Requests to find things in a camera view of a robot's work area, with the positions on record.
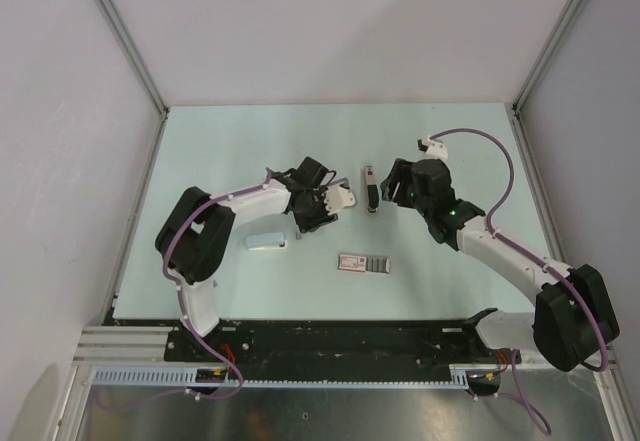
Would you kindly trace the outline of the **black staple remover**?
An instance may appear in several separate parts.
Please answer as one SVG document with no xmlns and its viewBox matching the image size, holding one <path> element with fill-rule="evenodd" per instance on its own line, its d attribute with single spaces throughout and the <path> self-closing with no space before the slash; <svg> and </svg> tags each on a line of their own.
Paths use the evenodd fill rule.
<svg viewBox="0 0 640 441">
<path fill-rule="evenodd" d="M 370 214 L 376 214 L 379 209 L 380 198 L 378 183 L 371 165 L 364 166 L 363 179 L 367 195 L 367 212 Z"/>
</svg>

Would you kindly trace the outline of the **red staple box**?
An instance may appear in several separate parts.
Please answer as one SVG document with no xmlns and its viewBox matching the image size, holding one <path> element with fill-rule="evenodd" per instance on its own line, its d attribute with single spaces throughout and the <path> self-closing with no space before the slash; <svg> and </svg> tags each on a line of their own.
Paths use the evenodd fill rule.
<svg viewBox="0 0 640 441">
<path fill-rule="evenodd" d="M 391 261 L 388 257 L 340 254 L 337 269 L 355 273 L 389 274 Z"/>
</svg>

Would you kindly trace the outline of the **light blue stapler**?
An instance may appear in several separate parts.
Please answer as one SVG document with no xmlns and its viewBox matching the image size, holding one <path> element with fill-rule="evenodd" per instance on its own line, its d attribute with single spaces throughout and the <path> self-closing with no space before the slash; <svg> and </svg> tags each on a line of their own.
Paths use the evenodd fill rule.
<svg viewBox="0 0 640 441">
<path fill-rule="evenodd" d="M 287 247 L 287 239 L 282 232 L 253 234 L 245 239 L 250 251 L 281 250 Z"/>
</svg>

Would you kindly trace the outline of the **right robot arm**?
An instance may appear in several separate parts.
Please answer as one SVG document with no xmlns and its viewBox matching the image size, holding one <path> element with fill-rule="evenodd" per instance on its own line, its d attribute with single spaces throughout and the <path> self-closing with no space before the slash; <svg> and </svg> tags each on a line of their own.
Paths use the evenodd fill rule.
<svg viewBox="0 0 640 441">
<path fill-rule="evenodd" d="M 484 362 L 509 347 L 537 352 L 563 372 L 598 354 L 597 368 L 606 369 L 607 346 L 620 327 L 597 269 L 543 258 L 490 229 L 483 210 L 456 196 L 442 160 L 398 158 L 381 190 L 383 200 L 418 212 L 436 243 L 481 262 L 533 305 L 531 314 L 490 310 L 461 337 L 469 360 Z"/>
</svg>

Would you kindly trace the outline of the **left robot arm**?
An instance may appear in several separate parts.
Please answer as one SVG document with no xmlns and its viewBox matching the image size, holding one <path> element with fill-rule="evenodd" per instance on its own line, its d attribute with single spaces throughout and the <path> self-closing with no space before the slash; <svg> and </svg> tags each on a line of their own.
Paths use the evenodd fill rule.
<svg viewBox="0 0 640 441">
<path fill-rule="evenodd" d="M 186 348 L 197 359 L 214 358 L 221 337 L 214 331 L 212 276 L 222 264 L 234 229 L 272 216 L 293 216 L 300 233 L 318 230 L 338 220 L 329 196 L 342 188 L 326 183 L 335 172 L 307 156 L 298 167 L 268 170 L 261 183 L 214 197 L 194 186 L 186 189 L 155 239 L 162 272 L 176 285 L 181 322 L 190 330 Z"/>
</svg>

